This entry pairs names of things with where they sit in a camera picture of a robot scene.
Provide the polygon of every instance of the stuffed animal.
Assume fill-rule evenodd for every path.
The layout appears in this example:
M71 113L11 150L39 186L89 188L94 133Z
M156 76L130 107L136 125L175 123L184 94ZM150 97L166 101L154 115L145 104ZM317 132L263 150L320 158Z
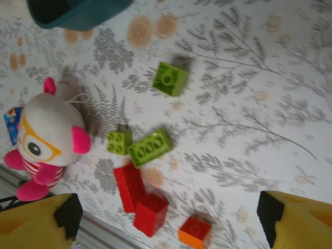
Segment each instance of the stuffed animal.
M26 170L32 178L17 190L21 201L45 197L57 184L64 167L90 150L91 140L79 111L55 95L52 78L44 82L44 93L23 108L18 124L18 149L5 156L15 170Z

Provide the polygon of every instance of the lime green duplo brick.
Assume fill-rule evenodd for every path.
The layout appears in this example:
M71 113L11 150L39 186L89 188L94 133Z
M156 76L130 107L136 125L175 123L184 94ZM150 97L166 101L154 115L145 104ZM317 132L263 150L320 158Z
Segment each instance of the lime green duplo brick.
M128 154L127 148L132 145L133 138L131 131L109 131L107 134L108 146L107 151L126 155Z
M135 168L139 169L147 162L160 157L162 154L165 154L172 149L173 145L166 130L161 128L137 143L129 146L127 150Z
M177 97L182 93L188 76L189 72L160 62L152 86L169 96Z

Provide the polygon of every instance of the red striped shirt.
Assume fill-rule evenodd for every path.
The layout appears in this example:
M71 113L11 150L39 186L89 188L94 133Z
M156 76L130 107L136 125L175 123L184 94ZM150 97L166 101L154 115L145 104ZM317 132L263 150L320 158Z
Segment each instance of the red striped shirt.
M26 171L28 172L28 174L30 175L31 178L34 178L39 170L39 162L29 162L29 161L26 161L24 158L22 158L22 160L23 160ZM59 167L55 180L53 182L47 184L47 187L49 187L49 188L54 187L59 182L59 179L62 177L63 171L64 171L64 167Z

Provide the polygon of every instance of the floral tablecloth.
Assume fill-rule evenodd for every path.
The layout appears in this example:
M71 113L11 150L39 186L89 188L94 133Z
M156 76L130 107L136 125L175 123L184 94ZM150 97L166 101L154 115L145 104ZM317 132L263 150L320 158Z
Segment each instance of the floral tablecloth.
M210 248L268 248L256 215L261 190L332 202L332 2L137 0L87 32L1 22L0 110L22 106L54 77L79 104L91 152L67 167L55 193L155 249L177 239L191 214L213 224ZM178 98L153 89L159 61L190 71ZM1 158L12 149L1 118ZM168 199L148 238L123 212L106 133L134 139L166 127L175 147L142 169Z

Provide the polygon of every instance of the yellow glasses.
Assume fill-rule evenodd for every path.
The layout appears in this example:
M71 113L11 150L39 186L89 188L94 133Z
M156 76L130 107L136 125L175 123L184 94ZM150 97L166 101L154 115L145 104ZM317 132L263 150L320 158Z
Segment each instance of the yellow glasses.
M23 149L31 157L42 162L48 162L61 154L58 148L46 142L34 132L25 118L24 110L22 112L19 130L20 133L24 133L21 141Z

